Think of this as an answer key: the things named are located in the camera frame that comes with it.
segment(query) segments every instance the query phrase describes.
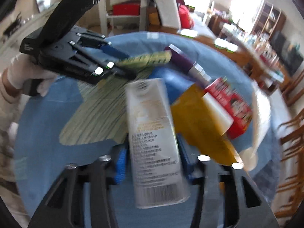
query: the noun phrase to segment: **blue tablecloth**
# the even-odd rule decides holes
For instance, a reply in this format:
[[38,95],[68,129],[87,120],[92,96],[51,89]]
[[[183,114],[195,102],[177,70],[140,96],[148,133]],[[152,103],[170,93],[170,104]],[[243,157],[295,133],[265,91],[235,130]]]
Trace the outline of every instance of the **blue tablecloth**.
[[[119,35],[107,40],[130,56],[161,51],[172,43],[197,61],[212,78],[226,76],[245,101],[251,104],[251,80],[235,63],[201,43],[181,36],[146,32]],[[104,57],[100,51],[92,52],[100,58]],[[89,164],[116,144],[112,139],[74,146],[60,143],[59,134],[83,102],[79,83],[62,77],[51,86],[46,97],[31,98],[25,107],[16,138],[15,174],[20,195],[30,216],[67,163]],[[232,141],[238,152],[251,147],[252,132],[251,123],[242,136]],[[277,144],[273,130],[270,129],[258,149],[258,165],[250,172],[251,177],[255,177],[271,161],[274,146]],[[191,197],[185,203],[136,209],[129,168],[127,179],[112,190],[117,220],[121,227],[155,227],[156,219],[159,228],[190,226],[197,195],[196,186],[191,187]]]

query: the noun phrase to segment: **red box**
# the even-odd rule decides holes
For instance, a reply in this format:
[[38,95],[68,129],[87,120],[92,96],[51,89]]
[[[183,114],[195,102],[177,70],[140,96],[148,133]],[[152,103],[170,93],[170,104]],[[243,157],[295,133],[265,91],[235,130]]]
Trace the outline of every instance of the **red box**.
[[216,79],[205,91],[210,93],[233,118],[232,126],[227,131],[229,138],[235,139],[244,134],[252,119],[252,110],[241,95],[222,78]]
[[140,2],[124,2],[113,5],[113,15],[139,15]]

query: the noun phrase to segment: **snack package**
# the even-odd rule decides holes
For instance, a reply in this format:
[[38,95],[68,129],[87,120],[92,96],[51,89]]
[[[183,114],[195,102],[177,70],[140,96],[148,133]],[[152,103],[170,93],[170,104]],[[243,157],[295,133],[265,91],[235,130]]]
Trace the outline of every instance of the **snack package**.
[[181,171],[162,79],[131,82],[126,85],[126,96],[136,207],[151,208],[186,201],[190,192]]
[[199,149],[217,163],[243,163],[228,139],[221,136],[221,128],[202,99],[202,89],[193,84],[172,105],[171,112],[176,133],[181,133],[189,145]]
[[252,119],[252,110],[241,95],[223,78],[216,79],[205,88],[233,118],[233,124],[228,129],[229,138],[235,139],[245,133]]

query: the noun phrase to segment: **blue plastic part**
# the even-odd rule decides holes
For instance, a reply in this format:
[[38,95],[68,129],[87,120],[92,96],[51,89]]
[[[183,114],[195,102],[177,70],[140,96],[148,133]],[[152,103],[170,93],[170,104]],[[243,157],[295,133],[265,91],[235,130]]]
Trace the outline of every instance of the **blue plastic part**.
[[193,82],[186,75],[166,67],[156,67],[148,78],[163,79],[166,84],[170,104],[193,85]]
[[183,138],[181,134],[176,135],[177,144],[178,144],[178,150],[180,154],[180,160],[183,166],[184,176],[189,180],[193,180],[192,173],[194,171],[194,165],[196,162],[192,162],[189,155],[191,155],[191,150],[186,142],[186,140]]
[[116,162],[116,176],[114,178],[116,184],[120,184],[126,177],[126,162],[127,149],[122,149]]

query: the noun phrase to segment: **white shelf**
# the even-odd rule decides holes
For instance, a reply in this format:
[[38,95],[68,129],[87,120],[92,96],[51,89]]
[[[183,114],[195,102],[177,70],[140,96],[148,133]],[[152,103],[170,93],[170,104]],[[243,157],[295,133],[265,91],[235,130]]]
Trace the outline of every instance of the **white shelf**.
[[140,18],[140,15],[108,15],[107,18]]
[[[126,1],[135,1],[135,0],[108,0],[108,5],[113,5],[117,3],[122,3]],[[147,13],[146,9],[148,7],[149,0],[140,0],[140,15],[139,16],[132,16],[132,15],[108,15],[106,2],[105,0],[100,0],[98,3],[98,12],[99,12],[99,19],[100,19],[100,28],[102,34],[106,37],[108,36],[108,24],[107,21],[110,19],[112,27],[114,27],[114,19],[115,18],[139,18],[139,30],[145,31],[147,29]]]
[[119,34],[125,34],[125,33],[131,33],[131,32],[138,32],[139,29],[117,29],[114,28],[112,30],[109,30],[109,37],[115,36],[115,35],[119,35]]

